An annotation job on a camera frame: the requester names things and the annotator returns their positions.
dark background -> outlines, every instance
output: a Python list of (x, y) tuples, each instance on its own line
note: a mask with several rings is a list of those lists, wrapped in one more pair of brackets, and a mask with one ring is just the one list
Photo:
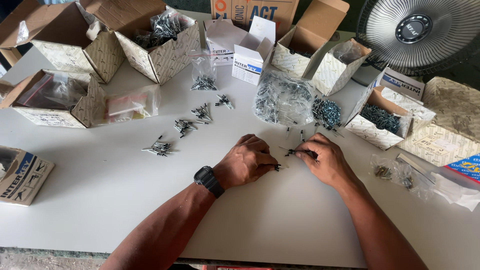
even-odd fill
[[(169, 6), (188, 11), (204, 12), (210, 13), (210, 0), (163, 0)], [(303, 12), (310, 5), (312, 0), (300, 0), (298, 4), (297, 11), (293, 23), (295, 24), (302, 16)], [(364, 1), (362, 0), (343, 0), (350, 4), (350, 9), (342, 21), (338, 30), (355, 32), (357, 27), (357, 20), (360, 13), (360, 10), (363, 6)], [(21, 0), (1, 0), (0, 1), (0, 22), (12, 12), (15, 7), (21, 2)], [(18, 50), (21, 54), (30, 49), (31, 44), (25, 44), (18, 47)], [(10, 65), (5, 61), (3, 56), (0, 54), (0, 62), (6, 68), (9, 68)], [(467, 84), (475, 89), (480, 89), (480, 54), (477, 54), (474, 57), (471, 57), (462, 64), (456, 65), (451, 69), (437, 72), (434, 74), (426, 75), (423, 78), (424, 82), (429, 81), (435, 76), (442, 76), (449, 78), (459, 83)]]

fan hub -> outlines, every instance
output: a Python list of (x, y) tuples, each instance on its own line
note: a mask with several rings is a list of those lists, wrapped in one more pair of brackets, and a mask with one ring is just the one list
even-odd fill
[(396, 27), (395, 36), (400, 42), (415, 43), (424, 39), (432, 29), (431, 19), (424, 14), (414, 14), (403, 19)]

blue printed graphic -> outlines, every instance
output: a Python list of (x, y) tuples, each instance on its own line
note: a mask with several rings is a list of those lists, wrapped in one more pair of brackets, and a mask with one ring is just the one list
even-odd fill
[(480, 182), (480, 154), (450, 163), (446, 167)]
[(252, 66), (250, 64), (247, 64), (247, 68), (253, 72), (257, 72), (257, 73), (261, 73), (262, 72), (262, 68), (259, 68), (259, 67), (256, 67), (256, 66)]
[(25, 153), (25, 157), (22, 160), (22, 162), (20, 162), (20, 166), (18, 166), (18, 169), (15, 172), (15, 174), (23, 174), (22, 171), (26, 171), (26, 169), (32, 164), (32, 159), (33, 159), (33, 154), (30, 154), (28, 152)]
[(384, 74), (384, 80), (388, 81), (389, 83), (391, 83), (393, 85), (396, 85), (397, 87), (400, 87), (400, 83), (396, 79), (388, 76), (387, 74)]

fan logo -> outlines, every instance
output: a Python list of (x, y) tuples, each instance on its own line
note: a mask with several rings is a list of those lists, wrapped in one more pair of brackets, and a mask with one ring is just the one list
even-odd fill
[(410, 32), (412, 33), (412, 35), (416, 35), (416, 36), (419, 35), (419, 34), (415, 31), (415, 29), (413, 29), (413, 26), (411, 26), (410, 24), (407, 25), (407, 28), (408, 28), (408, 30), (410, 30)]

man's hand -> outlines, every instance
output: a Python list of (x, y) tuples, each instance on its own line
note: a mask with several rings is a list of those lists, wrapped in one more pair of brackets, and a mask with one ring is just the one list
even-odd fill
[(214, 168), (213, 174), (223, 189), (257, 181), (274, 170), (277, 160), (270, 155), (269, 146), (255, 134), (247, 134)]
[(357, 179), (340, 147), (321, 133), (314, 134), (306, 142), (298, 145), (295, 151), (295, 155), (307, 164), (320, 181), (333, 188)]

